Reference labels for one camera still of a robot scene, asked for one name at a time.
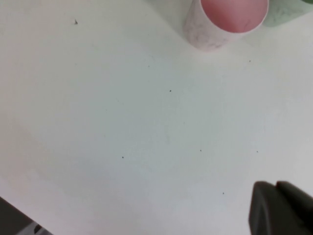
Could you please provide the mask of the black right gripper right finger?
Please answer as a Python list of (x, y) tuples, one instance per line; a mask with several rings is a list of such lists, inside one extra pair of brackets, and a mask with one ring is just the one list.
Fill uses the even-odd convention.
[(313, 197), (287, 181), (278, 181), (276, 187), (307, 228), (313, 227)]

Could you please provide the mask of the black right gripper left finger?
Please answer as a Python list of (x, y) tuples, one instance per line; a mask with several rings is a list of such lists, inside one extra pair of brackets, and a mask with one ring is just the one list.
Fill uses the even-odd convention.
[(252, 235), (311, 235), (307, 228), (278, 190), (276, 184), (258, 181), (253, 186), (249, 211)]

